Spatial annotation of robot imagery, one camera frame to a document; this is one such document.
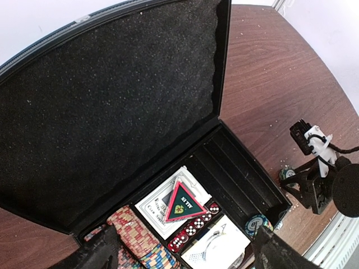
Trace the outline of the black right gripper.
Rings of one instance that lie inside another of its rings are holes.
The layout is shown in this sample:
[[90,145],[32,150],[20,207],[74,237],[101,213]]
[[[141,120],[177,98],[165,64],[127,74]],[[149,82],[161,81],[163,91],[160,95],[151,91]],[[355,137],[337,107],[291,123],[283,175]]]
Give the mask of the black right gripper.
[[322,214],[334,202],[343,215],[358,217],[358,164],[340,156],[334,166],[322,178],[315,158],[294,169],[296,175],[283,181],[282,188],[314,214]]

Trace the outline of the green poker chip stack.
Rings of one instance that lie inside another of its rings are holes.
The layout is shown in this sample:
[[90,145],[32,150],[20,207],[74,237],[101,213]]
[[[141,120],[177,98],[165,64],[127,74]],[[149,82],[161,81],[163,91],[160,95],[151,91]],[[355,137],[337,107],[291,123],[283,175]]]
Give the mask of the green poker chip stack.
[[296,175],[294,168],[292,168],[291,166],[286,166],[284,167],[280,172],[279,172],[279,180],[280,180],[280,186],[283,187],[283,181],[285,181],[286,179],[289,179],[291,177],[294,177]]

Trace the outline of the teal chip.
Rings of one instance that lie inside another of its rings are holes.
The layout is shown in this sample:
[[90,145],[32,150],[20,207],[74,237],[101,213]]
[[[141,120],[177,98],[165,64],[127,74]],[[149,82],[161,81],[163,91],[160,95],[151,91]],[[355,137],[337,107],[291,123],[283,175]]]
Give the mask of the teal chip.
[[269,219],[265,215],[259,214],[249,218],[245,224],[245,232],[250,238],[253,238],[261,226],[268,228],[270,231],[274,231],[274,227]]

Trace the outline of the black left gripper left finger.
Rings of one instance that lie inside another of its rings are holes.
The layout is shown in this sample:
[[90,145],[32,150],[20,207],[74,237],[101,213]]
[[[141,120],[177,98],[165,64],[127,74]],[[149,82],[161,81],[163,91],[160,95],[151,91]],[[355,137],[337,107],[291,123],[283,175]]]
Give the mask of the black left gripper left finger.
[[106,225],[82,247],[54,268],[118,268],[119,236],[116,228]]

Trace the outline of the black poker set case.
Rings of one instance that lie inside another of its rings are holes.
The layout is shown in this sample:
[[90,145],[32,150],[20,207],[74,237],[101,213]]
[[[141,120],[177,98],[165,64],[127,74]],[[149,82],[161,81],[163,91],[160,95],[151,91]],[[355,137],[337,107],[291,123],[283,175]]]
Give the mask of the black poker set case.
[[168,249],[135,204],[186,166],[240,229],[277,225],[290,201],[219,117],[230,15],[230,1],[127,1],[5,63],[1,207],[82,247],[129,205]]

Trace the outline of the triangular all-in button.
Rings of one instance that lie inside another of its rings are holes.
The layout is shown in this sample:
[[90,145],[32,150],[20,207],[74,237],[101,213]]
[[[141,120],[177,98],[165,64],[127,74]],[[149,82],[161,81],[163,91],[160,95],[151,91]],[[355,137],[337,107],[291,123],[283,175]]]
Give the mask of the triangular all-in button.
[[164,222],[186,220],[206,212],[207,209],[195,199],[187,187],[182,182],[177,181],[169,200]]

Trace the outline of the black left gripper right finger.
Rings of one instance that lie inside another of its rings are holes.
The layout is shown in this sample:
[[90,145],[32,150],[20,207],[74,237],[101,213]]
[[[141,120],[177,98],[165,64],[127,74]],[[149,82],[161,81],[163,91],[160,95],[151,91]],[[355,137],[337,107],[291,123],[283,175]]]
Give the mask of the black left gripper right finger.
[[254,266],[260,269],[317,269],[318,265],[296,252],[265,226],[260,226],[252,240]]

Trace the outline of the row of red dice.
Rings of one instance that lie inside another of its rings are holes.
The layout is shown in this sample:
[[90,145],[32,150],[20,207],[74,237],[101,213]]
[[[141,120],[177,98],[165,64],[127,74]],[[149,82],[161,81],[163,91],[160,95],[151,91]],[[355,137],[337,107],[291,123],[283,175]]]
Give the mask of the row of red dice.
[[217,202],[212,202],[206,213],[189,220],[184,227],[180,228],[179,231],[170,238],[167,244],[168,249],[173,253],[179,252],[185,244],[198,234],[207,223],[211,222],[221,210]]

